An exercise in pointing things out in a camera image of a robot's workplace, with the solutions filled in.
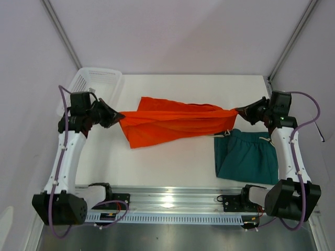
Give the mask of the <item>right aluminium frame post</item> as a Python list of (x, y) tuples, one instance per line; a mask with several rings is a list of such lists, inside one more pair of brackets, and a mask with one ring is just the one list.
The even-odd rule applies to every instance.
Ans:
[(311, 0), (309, 1), (307, 7), (303, 11), (302, 16), (299, 18), (298, 23), (296, 24), (295, 28), (293, 29), (292, 34), (290, 35), (288, 41), (285, 44), (284, 49), (281, 51), (278, 59), (276, 60), (274, 66), (270, 74), (267, 77), (268, 82), (271, 84), (274, 78), (276, 77), (277, 73), (283, 66), (285, 60), (289, 56), (290, 52), (294, 48), (296, 42), (298, 41), (300, 35), (302, 34), (303, 30), (307, 27), (307, 24), (312, 17), (314, 11), (318, 7), (320, 0)]

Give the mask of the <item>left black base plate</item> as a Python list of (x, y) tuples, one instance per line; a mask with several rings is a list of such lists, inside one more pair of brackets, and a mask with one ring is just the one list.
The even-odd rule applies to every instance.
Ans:
[(116, 200), (116, 202), (111, 204), (111, 209), (116, 211), (125, 210), (126, 205), (129, 207), (130, 197), (131, 195), (129, 193), (114, 193), (111, 198), (112, 200)]

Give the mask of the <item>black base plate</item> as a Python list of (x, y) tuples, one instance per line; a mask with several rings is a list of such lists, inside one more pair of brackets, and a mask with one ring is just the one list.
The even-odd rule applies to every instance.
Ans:
[(250, 212), (257, 213), (260, 205), (249, 199), (250, 188), (257, 187), (255, 185), (245, 185), (238, 195), (219, 195), (216, 200), (223, 206), (225, 212)]
[(114, 193), (111, 198), (112, 200), (116, 200), (116, 202), (111, 204), (111, 209), (116, 211), (125, 210), (126, 205), (129, 207), (130, 197), (131, 195), (129, 193)]

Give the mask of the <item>right table edge rail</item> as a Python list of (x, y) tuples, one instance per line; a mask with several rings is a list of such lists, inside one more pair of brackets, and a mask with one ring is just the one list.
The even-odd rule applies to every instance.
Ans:
[(264, 81), (265, 81), (267, 93), (268, 93), (269, 97), (271, 97), (272, 92), (273, 92), (273, 85), (272, 85), (272, 83), (270, 81), (270, 77), (269, 76), (264, 77)]

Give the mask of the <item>white plastic basket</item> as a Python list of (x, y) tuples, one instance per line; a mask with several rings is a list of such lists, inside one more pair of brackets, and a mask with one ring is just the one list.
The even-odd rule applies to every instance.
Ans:
[(98, 98), (116, 108), (123, 85), (124, 77), (120, 71), (83, 67), (78, 70), (67, 90), (72, 93), (87, 92), (89, 88), (93, 88)]

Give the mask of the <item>green shorts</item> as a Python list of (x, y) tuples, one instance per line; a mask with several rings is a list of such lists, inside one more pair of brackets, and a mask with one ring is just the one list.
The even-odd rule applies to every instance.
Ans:
[(214, 158), (218, 178), (265, 185), (278, 182), (277, 155), (268, 132), (218, 133)]

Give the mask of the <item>orange shorts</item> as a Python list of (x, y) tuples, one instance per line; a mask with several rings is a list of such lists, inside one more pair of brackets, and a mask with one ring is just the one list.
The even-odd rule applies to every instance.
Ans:
[(232, 130), (238, 112), (210, 104), (142, 97), (136, 111), (123, 111), (121, 129), (132, 149)]

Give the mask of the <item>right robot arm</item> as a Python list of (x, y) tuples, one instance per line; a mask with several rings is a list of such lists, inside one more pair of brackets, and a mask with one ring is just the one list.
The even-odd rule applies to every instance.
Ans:
[(284, 220), (297, 221), (297, 230), (306, 222), (321, 197), (321, 188), (311, 182), (304, 166), (299, 148), (298, 131), (314, 123), (320, 117), (320, 106), (316, 105), (315, 118), (298, 124), (295, 117), (289, 116), (292, 95), (295, 92), (273, 91), (270, 98), (237, 108), (238, 114), (251, 125), (261, 121), (268, 129), (276, 150), (278, 162), (278, 183), (272, 188), (246, 185), (239, 205), (251, 211), (262, 206), (266, 215)]

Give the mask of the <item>aluminium mounting rail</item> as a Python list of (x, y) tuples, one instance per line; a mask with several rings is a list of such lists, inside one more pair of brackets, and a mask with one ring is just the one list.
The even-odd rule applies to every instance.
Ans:
[[(216, 200), (219, 195), (238, 195), (242, 188), (111, 187), (111, 189), (113, 193), (131, 195), (129, 207), (126, 205), (126, 209), (133, 212), (250, 214), (250, 212), (225, 212), (222, 204)], [(111, 204), (105, 204), (94, 210), (120, 212), (112, 210)], [(262, 206), (259, 207), (259, 212), (265, 212)]]

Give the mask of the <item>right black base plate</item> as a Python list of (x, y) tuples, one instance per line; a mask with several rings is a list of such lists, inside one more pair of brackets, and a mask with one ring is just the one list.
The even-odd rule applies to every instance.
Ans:
[(249, 199), (250, 188), (257, 187), (255, 185), (245, 185), (238, 195), (219, 195), (216, 200), (223, 206), (225, 212), (250, 212), (257, 213), (260, 205)]

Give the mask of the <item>left aluminium frame post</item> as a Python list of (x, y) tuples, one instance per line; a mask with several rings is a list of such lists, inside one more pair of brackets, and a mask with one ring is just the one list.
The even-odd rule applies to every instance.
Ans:
[(50, 0), (41, 0), (40, 3), (42, 4), (43, 8), (45, 9), (45, 12), (47, 13), (56, 33), (58, 34), (67, 54), (69, 55), (72, 63), (74, 64), (74, 66), (79, 70), (82, 68), (82, 63), (79, 59), (79, 57), (77, 56), (72, 43), (68, 37), (68, 35), (66, 34), (66, 31), (62, 25), (62, 22), (57, 14), (57, 12), (55, 11), (52, 3)]

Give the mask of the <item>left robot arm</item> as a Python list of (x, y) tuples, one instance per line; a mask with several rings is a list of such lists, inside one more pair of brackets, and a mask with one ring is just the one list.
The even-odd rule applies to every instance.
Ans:
[(75, 179), (91, 128), (99, 125), (108, 129), (123, 118), (93, 92), (70, 93), (70, 105), (64, 106), (58, 122), (58, 149), (50, 178), (42, 192), (32, 198), (32, 206), (45, 225), (81, 225), (89, 210), (113, 205), (110, 184), (92, 183), (77, 195)]

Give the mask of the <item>aluminium frame post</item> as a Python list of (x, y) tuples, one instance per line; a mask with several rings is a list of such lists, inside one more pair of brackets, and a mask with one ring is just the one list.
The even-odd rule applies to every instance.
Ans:
[(72, 43), (68, 37), (68, 35), (66, 34), (66, 31), (62, 25), (62, 22), (57, 14), (57, 12), (55, 11), (52, 3), (50, 0), (41, 0), (40, 3), (42, 4), (43, 8), (45, 9), (45, 12), (47, 13), (56, 33), (58, 34), (67, 54), (69, 55), (72, 63), (74, 64), (74, 66), (79, 70), (82, 68), (82, 63), (79, 59), (79, 57), (77, 56)]
[(276, 60), (274, 66), (270, 74), (267, 77), (268, 82), (271, 84), (274, 78), (276, 77), (277, 73), (283, 66), (285, 60), (289, 56), (290, 52), (294, 48), (296, 42), (298, 41), (300, 35), (302, 34), (303, 30), (307, 27), (307, 24), (312, 17), (314, 11), (318, 7), (320, 0), (311, 0), (309, 1), (307, 7), (303, 11), (302, 16), (299, 18), (298, 23), (296, 24), (295, 28), (293, 29), (292, 34), (290, 35), (288, 41), (285, 44), (284, 49), (281, 51), (278, 59)]

